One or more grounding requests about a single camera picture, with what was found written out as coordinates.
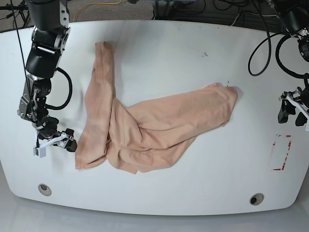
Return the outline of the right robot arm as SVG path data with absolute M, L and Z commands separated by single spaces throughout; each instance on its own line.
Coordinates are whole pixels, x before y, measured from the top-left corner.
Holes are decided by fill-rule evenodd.
M 74 131 L 59 131 L 59 120 L 49 116 L 49 110 L 62 110 L 69 104 L 73 91 L 70 76 L 58 66 L 70 33 L 67 1 L 28 0 L 26 3 L 34 29 L 30 53 L 24 62 L 25 86 L 17 114 L 31 122 L 37 132 L 33 148 L 35 156 L 44 157 L 49 146 L 75 152 Z M 66 77 L 69 86 L 67 99 L 60 106 L 46 103 L 52 88 L 51 79 L 56 72 Z

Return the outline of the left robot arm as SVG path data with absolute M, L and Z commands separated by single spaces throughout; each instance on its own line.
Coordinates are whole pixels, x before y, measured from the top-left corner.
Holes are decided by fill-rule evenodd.
M 297 37 L 298 50 L 301 57 L 308 62 L 309 60 L 309 2 L 307 0 L 269 0 L 268 4 L 274 10 L 277 18 L 287 30 L 275 51 L 275 59 L 278 66 L 288 75 L 304 81 L 305 87 L 297 87 L 295 91 L 283 92 L 280 96 L 282 100 L 278 114 L 278 122 L 284 124 L 290 115 L 299 114 L 295 120 L 297 127 L 306 126 L 309 130 L 309 74 L 298 74 L 289 70 L 280 60 L 280 49 L 285 41 L 292 37 Z

